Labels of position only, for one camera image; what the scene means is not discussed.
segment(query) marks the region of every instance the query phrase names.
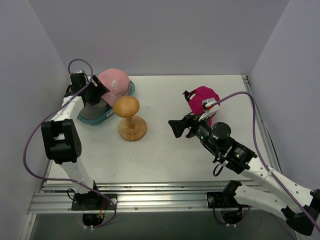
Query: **pink baseball cap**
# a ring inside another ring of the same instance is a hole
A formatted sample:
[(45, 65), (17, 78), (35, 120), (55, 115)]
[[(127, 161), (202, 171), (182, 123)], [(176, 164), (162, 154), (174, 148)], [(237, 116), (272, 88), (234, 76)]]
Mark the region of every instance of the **pink baseball cap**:
[(130, 79), (128, 75), (116, 68), (110, 68), (98, 75), (100, 82), (110, 90), (101, 96), (111, 107), (114, 106), (118, 98), (128, 95)]
[[(185, 100), (189, 104), (191, 111), (195, 115), (199, 115), (199, 114), (204, 113), (204, 107), (203, 107), (203, 103), (202, 103), (203, 100), (212, 99), (212, 98), (214, 98), (216, 101), (220, 100), (219, 95), (216, 94), (216, 92), (213, 89), (206, 87), (206, 86), (200, 86), (191, 92), (185, 91), (183, 94), (184, 94)], [(210, 119), (208, 121), (209, 126), (211, 126), (211, 123), (212, 123), (211, 119), (215, 115), (216, 114), (213, 114), (210, 117)]]

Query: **gray floor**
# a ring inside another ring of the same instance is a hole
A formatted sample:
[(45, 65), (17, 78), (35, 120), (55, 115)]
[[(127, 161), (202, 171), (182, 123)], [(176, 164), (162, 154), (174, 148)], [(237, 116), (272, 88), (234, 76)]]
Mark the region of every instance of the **gray floor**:
[(269, 213), (257, 210), (237, 228), (216, 223), (212, 212), (120, 213), (109, 225), (93, 231), (84, 230), (80, 219), (80, 214), (38, 214), (31, 239), (290, 239)]

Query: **white embroidered logo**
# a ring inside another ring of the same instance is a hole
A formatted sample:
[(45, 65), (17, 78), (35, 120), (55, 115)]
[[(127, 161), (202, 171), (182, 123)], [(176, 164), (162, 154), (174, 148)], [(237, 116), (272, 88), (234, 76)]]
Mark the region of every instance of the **white embroidered logo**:
[(117, 80), (113, 80), (112, 83), (109, 83), (111, 85), (111, 87), (113, 87), (114, 89), (117, 89), (117, 86), (118, 86), (118, 82)]

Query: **metal frame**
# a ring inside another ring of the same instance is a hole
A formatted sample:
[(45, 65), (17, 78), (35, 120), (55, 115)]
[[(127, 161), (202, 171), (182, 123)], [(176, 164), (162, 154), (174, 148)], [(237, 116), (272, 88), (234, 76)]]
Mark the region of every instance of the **metal frame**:
[[(247, 92), (252, 93), (248, 76), (242, 76)], [(256, 123), (260, 130), (264, 147), (270, 165), (281, 173), (272, 141), (262, 120), (259, 110), (256, 112)], [(49, 163), (46, 176), (50, 172), (52, 162)], [(204, 182), (168, 182), (168, 183), (98, 183), (103, 193), (118, 194), (117, 212), (186, 212), (186, 211), (212, 211), (207, 205), (207, 192), (222, 191), (229, 181)], [(246, 180), (247, 186), (256, 190), (265, 190), (257, 183)], [(72, 213), (71, 201), (66, 191), (71, 184), (43, 183), (40, 193), (35, 193), (30, 203), (27, 220), (22, 231), (21, 239), (29, 239), (37, 214), (66, 214)], [(299, 240), (305, 236), (296, 234)]]

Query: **wooden stand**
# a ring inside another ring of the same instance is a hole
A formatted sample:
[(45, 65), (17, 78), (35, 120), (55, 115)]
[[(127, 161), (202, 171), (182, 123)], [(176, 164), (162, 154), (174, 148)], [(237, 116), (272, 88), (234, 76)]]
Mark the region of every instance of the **wooden stand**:
[(122, 96), (113, 105), (116, 115), (121, 118), (118, 126), (120, 136), (126, 141), (138, 141), (147, 132), (147, 124), (142, 117), (135, 116), (139, 111), (140, 103), (133, 96)]

